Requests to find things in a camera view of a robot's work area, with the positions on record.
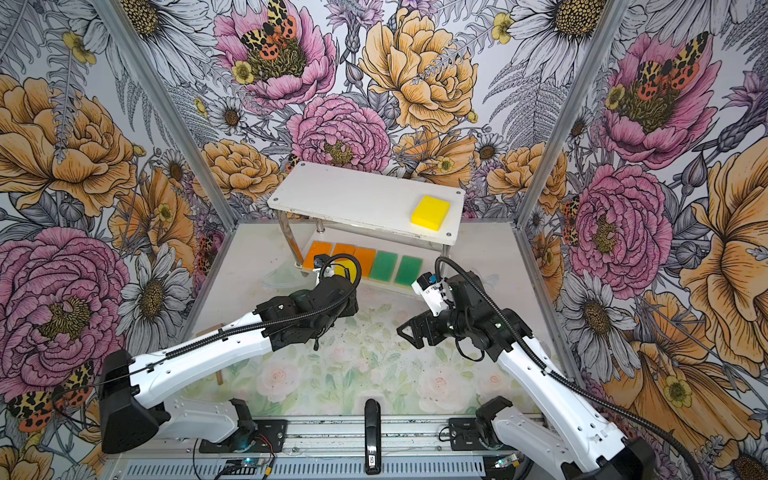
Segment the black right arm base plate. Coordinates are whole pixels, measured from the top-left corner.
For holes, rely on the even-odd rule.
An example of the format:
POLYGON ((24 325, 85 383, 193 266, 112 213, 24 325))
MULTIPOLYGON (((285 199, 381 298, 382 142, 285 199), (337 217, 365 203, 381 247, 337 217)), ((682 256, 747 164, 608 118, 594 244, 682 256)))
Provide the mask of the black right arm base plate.
POLYGON ((448 419, 449 443, 452 451, 492 451, 499 448, 490 424, 477 417, 448 419))

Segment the light green sponge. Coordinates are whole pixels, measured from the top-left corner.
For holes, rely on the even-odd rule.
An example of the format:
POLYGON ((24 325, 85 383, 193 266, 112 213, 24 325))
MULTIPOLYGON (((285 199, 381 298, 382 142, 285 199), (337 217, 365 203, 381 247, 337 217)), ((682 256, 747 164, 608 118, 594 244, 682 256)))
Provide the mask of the light green sponge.
POLYGON ((422 266, 422 258, 403 255, 395 274, 393 284, 402 288, 410 288, 413 282, 421 275, 422 266))
POLYGON ((398 255, 393 252, 379 250, 374 257, 368 279, 374 282, 389 284, 397 266, 398 255))

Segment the yellow sponge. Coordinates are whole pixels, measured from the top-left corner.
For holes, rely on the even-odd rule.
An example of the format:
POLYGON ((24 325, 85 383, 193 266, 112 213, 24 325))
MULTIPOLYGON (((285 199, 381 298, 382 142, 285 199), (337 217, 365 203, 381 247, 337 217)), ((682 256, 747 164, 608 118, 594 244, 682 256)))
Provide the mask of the yellow sponge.
POLYGON ((437 232, 441 229, 450 208, 448 201, 425 195, 411 214, 411 224, 437 232))

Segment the yellow sponge block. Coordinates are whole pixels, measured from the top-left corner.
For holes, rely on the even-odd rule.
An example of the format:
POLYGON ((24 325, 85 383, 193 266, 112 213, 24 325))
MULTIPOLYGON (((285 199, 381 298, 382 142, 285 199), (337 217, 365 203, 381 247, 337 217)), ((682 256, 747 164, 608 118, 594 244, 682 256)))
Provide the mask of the yellow sponge block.
POLYGON ((350 269, 341 263, 334 263, 333 264, 333 271, 336 276, 342 276, 346 278, 347 280, 352 279, 352 275, 350 272, 350 269))

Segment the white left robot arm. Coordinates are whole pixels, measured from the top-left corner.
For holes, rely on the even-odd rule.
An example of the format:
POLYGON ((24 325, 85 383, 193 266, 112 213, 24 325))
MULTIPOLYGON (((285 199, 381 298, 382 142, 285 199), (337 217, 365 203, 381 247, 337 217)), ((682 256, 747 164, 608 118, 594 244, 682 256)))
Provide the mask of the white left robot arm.
POLYGON ((357 288, 357 283, 334 275, 311 290, 263 302, 174 348, 108 355, 98 387, 103 451, 124 453, 157 438, 200 439, 234 451, 247 449, 257 427, 245 401, 184 400, 182 391, 241 361, 318 342, 338 318, 357 313, 357 288))

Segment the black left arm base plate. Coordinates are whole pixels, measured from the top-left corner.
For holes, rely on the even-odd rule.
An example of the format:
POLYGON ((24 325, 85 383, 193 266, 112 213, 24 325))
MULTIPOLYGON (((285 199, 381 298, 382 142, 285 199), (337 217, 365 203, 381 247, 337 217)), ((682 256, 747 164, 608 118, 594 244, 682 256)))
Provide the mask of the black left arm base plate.
POLYGON ((197 451, 203 454, 281 453, 287 437, 285 419, 257 419, 239 427, 220 443, 201 440, 197 451))

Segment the orange sponge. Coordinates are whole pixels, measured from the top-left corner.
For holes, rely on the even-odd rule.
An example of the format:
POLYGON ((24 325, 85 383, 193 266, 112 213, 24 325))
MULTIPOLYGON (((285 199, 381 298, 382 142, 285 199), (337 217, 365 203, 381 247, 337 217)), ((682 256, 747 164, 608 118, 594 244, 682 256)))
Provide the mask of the orange sponge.
POLYGON ((302 268, 313 270, 315 268, 315 257, 318 255, 330 255, 333 245, 323 241, 313 241, 307 254, 304 257, 302 268))
POLYGON ((354 250, 354 256, 360 263, 362 277, 369 278, 376 257, 377 251, 371 248, 357 246, 354 250))
POLYGON ((333 255, 339 254, 353 254, 355 252, 355 246, 351 244, 337 243, 333 250, 333 255))

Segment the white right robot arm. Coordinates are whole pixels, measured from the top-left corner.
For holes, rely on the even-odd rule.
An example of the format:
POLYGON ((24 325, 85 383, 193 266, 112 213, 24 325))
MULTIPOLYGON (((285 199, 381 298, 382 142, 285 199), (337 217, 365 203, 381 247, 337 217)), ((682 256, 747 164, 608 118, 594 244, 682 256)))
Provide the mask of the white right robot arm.
POLYGON ((499 309, 477 275, 440 278, 427 272, 412 284, 427 311, 397 332, 417 349, 468 339, 523 388, 548 424, 542 426, 497 396, 475 414, 475 431, 488 449, 516 450, 556 479, 652 479, 655 452, 630 438, 587 399, 556 380, 559 370, 525 321, 499 309))

